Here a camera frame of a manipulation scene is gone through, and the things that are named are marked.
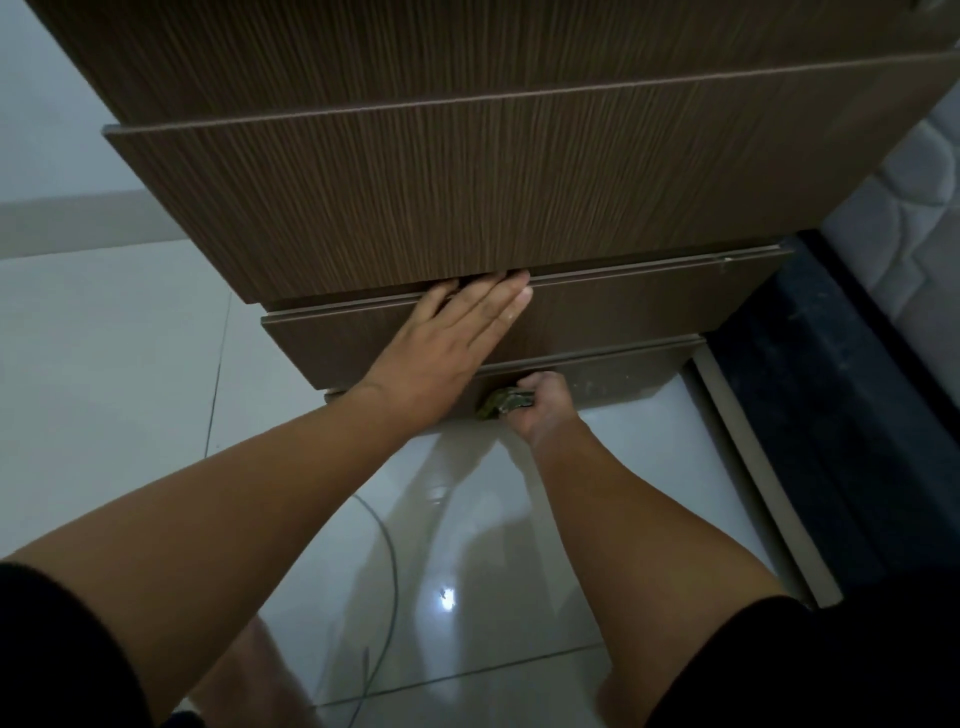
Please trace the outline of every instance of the left hand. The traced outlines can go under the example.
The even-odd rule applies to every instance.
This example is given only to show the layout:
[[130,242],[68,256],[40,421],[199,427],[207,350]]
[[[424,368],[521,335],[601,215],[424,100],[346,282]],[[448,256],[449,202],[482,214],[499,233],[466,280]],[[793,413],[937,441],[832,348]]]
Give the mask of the left hand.
[[526,271],[490,274],[446,306],[457,281],[435,285],[353,390],[382,398],[410,437],[438,422],[533,298],[529,280]]

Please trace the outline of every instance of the drawer front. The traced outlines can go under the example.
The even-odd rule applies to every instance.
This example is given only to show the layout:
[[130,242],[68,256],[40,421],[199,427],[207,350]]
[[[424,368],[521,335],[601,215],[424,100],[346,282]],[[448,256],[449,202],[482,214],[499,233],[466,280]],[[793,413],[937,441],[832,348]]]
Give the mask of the drawer front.
[[473,417],[490,392],[512,387],[533,372],[559,372],[578,407],[632,400],[653,394],[666,384],[704,344],[699,336],[671,344],[594,356],[515,362],[480,370],[447,415]]
[[[495,364],[627,347],[719,327],[786,256],[777,246],[531,280],[534,298],[487,359]],[[263,326],[317,389],[357,382],[419,296],[271,314]]]
[[30,0],[123,123],[946,50],[948,1]]
[[246,302],[816,227],[952,54],[108,130]]

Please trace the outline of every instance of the gray wire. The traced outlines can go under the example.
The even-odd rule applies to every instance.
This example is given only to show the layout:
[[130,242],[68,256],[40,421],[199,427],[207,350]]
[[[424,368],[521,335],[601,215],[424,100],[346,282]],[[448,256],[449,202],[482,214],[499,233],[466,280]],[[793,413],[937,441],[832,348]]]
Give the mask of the gray wire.
[[400,584],[399,575],[396,569],[396,549],[394,548],[394,540],[390,538],[390,531],[387,530],[387,524],[384,523],[376,511],[370,507],[370,504],[361,497],[355,493],[350,497],[355,498],[356,501],[366,508],[367,512],[373,516],[376,524],[380,527],[380,533],[383,534],[383,540],[387,542],[387,549],[390,551],[390,570],[394,577],[394,606],[390,611],[390,627],[387,629],[387,639],[383,643],[383,649],[380,650],[380,656],[376,660],[376,665],[373,666],[373,672],[370,673],[370,677],[367,679],[367,682],[363,687],[363,693],[360,695],[360,699],[357,701],[357,707],[353,709],[353,715],[350,716],[350,722],[347,724],[347,728],[353,728],[353,723],[356,722],[357,716],[360,715],[360,709],[363,708],[363,704],[367,700],[367,694],[370,692],[370,687],[373,684],[373,680],[376,679],[376,673],[380,671],[380,666],[383,665],[383,659],[387,656],[387,649],[390,647],[390,642],[394,638],[394,629],[396,628],[396,613],[400,604]]

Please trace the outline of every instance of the glossy floor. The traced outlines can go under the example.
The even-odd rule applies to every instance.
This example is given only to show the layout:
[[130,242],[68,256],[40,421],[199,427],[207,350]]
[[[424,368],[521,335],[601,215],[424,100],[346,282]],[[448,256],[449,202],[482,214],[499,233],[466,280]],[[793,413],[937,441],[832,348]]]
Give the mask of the glossy floor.
[[[323,404],[187,242],[0,261],[0,303],[4,552]],[[774,566],[695,390],[678,376],[583,414],[628,467]],[[380,662],[388,538],[396,628],[355,725],[596,720],[606,653],[512,433],[443,425],[358,495],[262,610],[324,724],[349,723]]]

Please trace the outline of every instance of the black sleeve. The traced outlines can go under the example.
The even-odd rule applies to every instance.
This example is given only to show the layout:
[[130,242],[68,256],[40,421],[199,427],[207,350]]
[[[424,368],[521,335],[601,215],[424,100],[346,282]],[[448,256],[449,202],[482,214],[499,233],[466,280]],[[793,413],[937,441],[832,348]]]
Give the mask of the black sleeve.
[[736,614],[649,725],[958,725],[960,574],[910,574],[809,610],[786,596]]
[[0,665],[5,724],[152,725],[106,627],[52,579],[16,564],[0,564]]

